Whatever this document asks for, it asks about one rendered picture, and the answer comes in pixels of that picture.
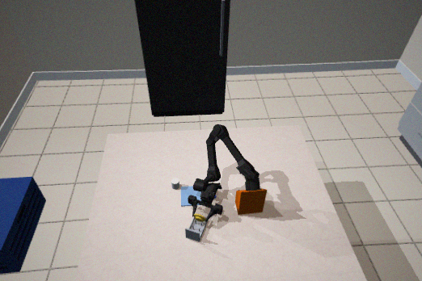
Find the yellow round plate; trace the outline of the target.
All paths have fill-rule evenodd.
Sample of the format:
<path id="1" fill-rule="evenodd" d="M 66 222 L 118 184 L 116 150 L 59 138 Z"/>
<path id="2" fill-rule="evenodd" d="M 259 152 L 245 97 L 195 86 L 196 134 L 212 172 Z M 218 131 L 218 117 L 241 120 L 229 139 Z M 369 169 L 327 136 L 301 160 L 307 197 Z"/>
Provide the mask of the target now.
<path id="1" fill-rule="evenodd" d="M 205 221 L 206 220 L 206 218 L 204 216 L 202 216 L 201 214 L 194 214 L 194 217 L 198 221 Z"/>

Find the blue flat mat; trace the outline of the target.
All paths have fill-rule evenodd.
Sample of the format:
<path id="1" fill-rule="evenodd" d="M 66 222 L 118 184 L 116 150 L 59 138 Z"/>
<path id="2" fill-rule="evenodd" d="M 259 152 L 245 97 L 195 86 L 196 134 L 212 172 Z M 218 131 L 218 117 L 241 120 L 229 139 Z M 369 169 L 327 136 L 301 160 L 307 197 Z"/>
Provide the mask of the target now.
<path id="1" fill-rule="evenodd" d="M 181 206 L 192 206 L 188 203 L 188 197 L 190 195 L 196 196 L 196 198 L 201 201 L 200 194 L 201 191 L 194 191 L 193 186 L 181 187 Z"/>

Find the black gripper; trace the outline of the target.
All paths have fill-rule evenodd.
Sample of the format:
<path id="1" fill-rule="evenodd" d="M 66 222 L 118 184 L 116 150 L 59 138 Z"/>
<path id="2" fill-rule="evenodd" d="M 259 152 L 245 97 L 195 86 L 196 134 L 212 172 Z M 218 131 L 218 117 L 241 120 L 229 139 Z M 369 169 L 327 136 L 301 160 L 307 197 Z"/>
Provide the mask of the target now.
<path id="1" fill-rule="evenodd" d="M 212 199 L 212 202 L 213 202 L 213 199 Z M 196 198 L 196 196 L 190 195 L 188 197 L 188 203 L 190 203 L 193 206 L 192 217 L 194 217 L 194 214 L 196 212 L 197 204 L 201 204 L 203 206 L 211 208 L 211 210 L 210 210 L 209 214 L 207 215 L 205 221 L 207 221 L 214 214 L 220 214 L 221 215 L 222 210 L 223 210 L 223 206 L 220 205 L 220 204 L 217 204 L 217 203 L 215 205 L 212 205 L 212 202 L 209 201 L 209 199 L 205 199 L 205 198 L 202 198 L 201 201 L 200 201 Z"/>

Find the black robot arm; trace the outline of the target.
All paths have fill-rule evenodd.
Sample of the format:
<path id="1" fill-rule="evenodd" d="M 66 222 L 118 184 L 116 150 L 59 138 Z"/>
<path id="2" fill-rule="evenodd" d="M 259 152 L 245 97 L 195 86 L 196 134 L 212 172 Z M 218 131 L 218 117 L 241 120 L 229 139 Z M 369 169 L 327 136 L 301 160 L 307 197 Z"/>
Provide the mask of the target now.
<path id="1" fill-rule="evenodd" d="M 224 125 L 216 124 L 213 130 L 209 134 L 209 138 L 206 141 L 209 168 L 207 170 L 207 177 L 203 179 L 196 178 L 193 184 L 194 191 L 201 191 L 200 199 L 209 199 L 212 202 L 216 195 L 217 189 L 222 189 L 220 183 L 214 183 L 221 178 L 220 170 L 217 167 L 216 157 L 216 142 L 221 139 L 226 145 L 238 166 L 236 167 L 240 174 L 244 175 L 246 182 L 246 191 L 257 191 L 260 189 L 259 173 L 255 170 L 254 166 L 247 161 L 243 155 L 239 152 L 234 142 L 230 139 L 229 133 Z M 209 183 L 212 182 L 212 183 Z M 207 190 L 212 191 L 211 193 L 206 192 Z"/>

